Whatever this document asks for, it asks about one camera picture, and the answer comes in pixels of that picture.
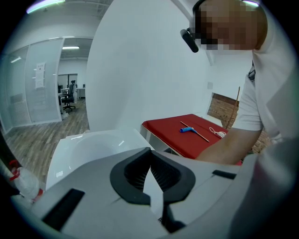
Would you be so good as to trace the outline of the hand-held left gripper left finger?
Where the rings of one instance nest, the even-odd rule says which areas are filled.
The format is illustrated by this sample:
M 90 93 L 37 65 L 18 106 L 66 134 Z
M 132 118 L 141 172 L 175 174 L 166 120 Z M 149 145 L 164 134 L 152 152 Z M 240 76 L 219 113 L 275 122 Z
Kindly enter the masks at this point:
M 151 149 L 144 148 L 114 165 L 110 183 L 115 192 L 126 202 L 150 205 L 150 196 L 143 192 L 151 165 Z

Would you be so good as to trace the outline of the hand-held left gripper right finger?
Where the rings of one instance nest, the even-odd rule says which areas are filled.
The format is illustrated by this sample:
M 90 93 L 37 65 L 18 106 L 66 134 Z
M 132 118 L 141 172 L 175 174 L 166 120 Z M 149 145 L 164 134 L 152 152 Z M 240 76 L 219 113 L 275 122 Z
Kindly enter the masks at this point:
M 189 168 L 155 151 L 151 152 L 150 170 L 166 204 L 185 200 L 196 182 L 195 174 Z

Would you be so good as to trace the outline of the white water dispenser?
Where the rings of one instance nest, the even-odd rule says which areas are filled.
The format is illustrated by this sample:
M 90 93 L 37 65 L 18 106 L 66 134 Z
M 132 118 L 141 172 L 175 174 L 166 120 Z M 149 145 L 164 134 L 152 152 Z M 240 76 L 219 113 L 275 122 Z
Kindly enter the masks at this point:
M 61 139 L 52 156 L 46 190 L 78 167 L 125 151 L 149 147 L 136 129 L 118 129 L 67 136 Z

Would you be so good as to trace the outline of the person's right forearm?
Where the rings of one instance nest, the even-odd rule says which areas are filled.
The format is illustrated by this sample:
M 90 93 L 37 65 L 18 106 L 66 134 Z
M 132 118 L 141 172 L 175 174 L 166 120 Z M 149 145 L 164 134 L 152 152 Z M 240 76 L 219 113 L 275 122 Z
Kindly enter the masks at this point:
M 231 128 L 225 137 L 206 148 L 196 160 L 235 165 L 252 149 L 261 132 Z

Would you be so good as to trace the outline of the clear water bottle red cap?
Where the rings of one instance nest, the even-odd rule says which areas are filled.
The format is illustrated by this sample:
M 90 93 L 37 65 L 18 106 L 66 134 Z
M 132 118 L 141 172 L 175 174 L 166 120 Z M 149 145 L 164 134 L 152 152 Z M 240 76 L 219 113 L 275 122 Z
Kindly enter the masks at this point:
M 39 179 L 28 169 L 19 165 L 17 160 L 12 160 L 9 165 L 12 167 L 11 182 L 31 203 L 35 203 L 43 194 L 43 189 Z

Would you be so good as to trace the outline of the white table with red cover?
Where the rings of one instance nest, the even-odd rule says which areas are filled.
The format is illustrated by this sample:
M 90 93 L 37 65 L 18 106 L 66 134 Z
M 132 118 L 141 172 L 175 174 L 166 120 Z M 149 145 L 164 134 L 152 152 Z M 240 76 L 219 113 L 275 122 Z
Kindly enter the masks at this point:
M 180 129 L 185 127 L 180 123 L 181 121 L 193 127 L 209 142 L 193 132 L 181 133 Z M 221 126 L 195 114 L 148 120 L 143 122 L 142 125 L 176 153 L 190 159 L 196 159 L 202 151 L 218 142 L 221 139 L 218 132 L 228 132 Z

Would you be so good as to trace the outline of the thin wooden stick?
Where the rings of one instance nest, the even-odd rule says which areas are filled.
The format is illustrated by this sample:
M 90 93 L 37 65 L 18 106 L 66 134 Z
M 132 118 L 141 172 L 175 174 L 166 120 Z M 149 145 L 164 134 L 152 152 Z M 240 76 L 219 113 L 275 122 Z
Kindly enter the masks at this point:
M 230 122 L 231 122 L 231 120 L 232 120 L 232 117 L 233 117 L 233 115 L 234 115 L 234 112 L 235 112 L 235 110 L 236 110 L 237 103 L 238 103 L 238 99 L 239 99 L 239 95 L 240 95 L 240 89 L 241 89 L 241 87 L 239 86 L 239 87 L 238 87 L 237 97 L 236 97 L 236 100 L 235 100 L 235 103 L 234 103 L 234 107 L 233 107 L 232 113 L 231 113 L 231 115 L 230 115 L 230 117 L 229 117 L 229 120 L 228 120 L 228 122 L 227 122 L 227 125 L 226 125 L 225 129 L 228 129 L 229 124 L 230 124 Z

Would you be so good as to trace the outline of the black office chair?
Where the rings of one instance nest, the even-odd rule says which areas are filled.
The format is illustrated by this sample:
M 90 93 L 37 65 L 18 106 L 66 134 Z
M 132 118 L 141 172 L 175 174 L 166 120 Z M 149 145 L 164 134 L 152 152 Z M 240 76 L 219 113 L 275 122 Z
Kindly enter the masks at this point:
M 70 109 L 72 111 L 73 108 L 74 109 L 76 108 L 74 105 L 71 105 L 71 103 L 73 103 L 73 102 L 70 98 L 70 89 L 68 90 L 68 93 L 63 96 L 62 103 L 65 104 L 65 106 L 63 107 L 63 110 Z

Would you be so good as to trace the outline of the frosted glass partition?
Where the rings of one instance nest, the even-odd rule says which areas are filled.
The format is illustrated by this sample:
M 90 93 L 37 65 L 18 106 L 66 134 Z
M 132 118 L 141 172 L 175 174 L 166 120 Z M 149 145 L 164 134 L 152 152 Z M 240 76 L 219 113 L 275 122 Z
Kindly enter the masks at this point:
M 0 55 L 0 123 L 14 127 L 62 120 L 57 74 L 64 40 L 38 42 Z M 37 63 L 46 63 L 44 88 L 35 89 Z

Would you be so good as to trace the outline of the person's white t-shirt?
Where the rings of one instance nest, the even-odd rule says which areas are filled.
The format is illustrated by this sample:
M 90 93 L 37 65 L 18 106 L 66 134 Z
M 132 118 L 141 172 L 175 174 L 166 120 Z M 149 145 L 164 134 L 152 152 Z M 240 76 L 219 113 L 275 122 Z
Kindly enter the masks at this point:
M 299 59 L 280 23 L 265 13 L 267 36 L 252 51 L 233 128 L 264 130 L 275 144 L 299 137 Z

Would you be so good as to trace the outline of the white paper notice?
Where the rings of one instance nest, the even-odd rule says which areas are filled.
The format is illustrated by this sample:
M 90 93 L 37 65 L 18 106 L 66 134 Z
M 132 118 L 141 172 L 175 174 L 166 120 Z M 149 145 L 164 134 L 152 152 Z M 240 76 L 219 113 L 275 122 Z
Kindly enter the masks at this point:
M 44 88 L 44 75 L 46 63 L 37 63 L 35 70 L 35 89 Z

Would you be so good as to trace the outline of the blue handled squeegee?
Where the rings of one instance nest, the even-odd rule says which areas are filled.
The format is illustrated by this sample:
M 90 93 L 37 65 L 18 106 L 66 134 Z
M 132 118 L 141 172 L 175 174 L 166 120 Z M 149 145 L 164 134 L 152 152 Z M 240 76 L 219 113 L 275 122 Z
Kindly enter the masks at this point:
M 180 129 L 181 133 L 193 132 L 193 133 L 197 134 L 199 137 L 201 137 L 202 139 L 204 139 L 206 142 L 209 142 L 208 139 L 206 139 L 204 136 L 202 136 L 201 134 L 199 134 L 193 127 L 188 126 L 186 123 L 184 123 L 182 121 L 180 123 L 185 126 L 184 128 Z

